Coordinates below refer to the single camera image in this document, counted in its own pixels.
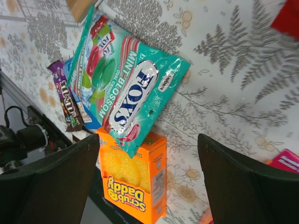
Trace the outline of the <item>green Fox's mint candy bag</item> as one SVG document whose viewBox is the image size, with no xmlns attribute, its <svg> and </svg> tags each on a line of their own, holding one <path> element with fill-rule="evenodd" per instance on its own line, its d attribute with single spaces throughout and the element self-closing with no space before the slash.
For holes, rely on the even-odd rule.
<svg viewBox="0 0 299 224">
<path fill-rule="evenodd" d="M 189 68 L 90 7 L 67 86 L 133 157 Z"/>
</svg>

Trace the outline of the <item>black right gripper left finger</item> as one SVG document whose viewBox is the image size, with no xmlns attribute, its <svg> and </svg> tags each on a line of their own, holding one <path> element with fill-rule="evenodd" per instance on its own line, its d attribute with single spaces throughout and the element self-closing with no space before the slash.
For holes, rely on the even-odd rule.
<svg viewBox="0 0 299 224">
<path fill-rule="evenodd" d="M 2 224 L 79 224 L 99 152 L 99 136 L 0 176 Z"/>
</svg>

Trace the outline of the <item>red fruit candy bag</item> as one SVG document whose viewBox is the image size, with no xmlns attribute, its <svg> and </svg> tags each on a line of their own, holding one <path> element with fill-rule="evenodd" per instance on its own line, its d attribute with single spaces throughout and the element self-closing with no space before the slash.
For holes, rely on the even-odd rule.
<svg viewBox="0 0 299 224">
<path fill-rule="evenodd" d="M 271 24 L 271 27 L 299 40 L 299 0 L 287 0 Z"/>
</svg>

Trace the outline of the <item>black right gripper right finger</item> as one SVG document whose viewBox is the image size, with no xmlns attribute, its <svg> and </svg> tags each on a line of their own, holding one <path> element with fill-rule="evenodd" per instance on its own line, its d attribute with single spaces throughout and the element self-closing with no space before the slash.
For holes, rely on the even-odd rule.
<svg viewBox="0 0 299 224">
<path fill-rule="evenodd" d="M 205 134 L 198 153 L 215 224 L 297 224 L 299 176 L 236 152 Z"/>
</svg>

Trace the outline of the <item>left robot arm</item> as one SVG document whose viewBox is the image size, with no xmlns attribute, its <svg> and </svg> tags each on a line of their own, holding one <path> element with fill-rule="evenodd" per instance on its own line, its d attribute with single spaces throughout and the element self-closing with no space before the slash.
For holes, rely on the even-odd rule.
<svg viewBox="0 0 299 224">
<path fill-rule="evenodd" d="M 48 122 L 13 132 L 0 128 L 0 165 L 56 145 Z M 78 224 L 84 212 L 99 152 L 92 134 L 44 158 L 0 176 L 0 221 L 3 224 Z"/>
</svg>

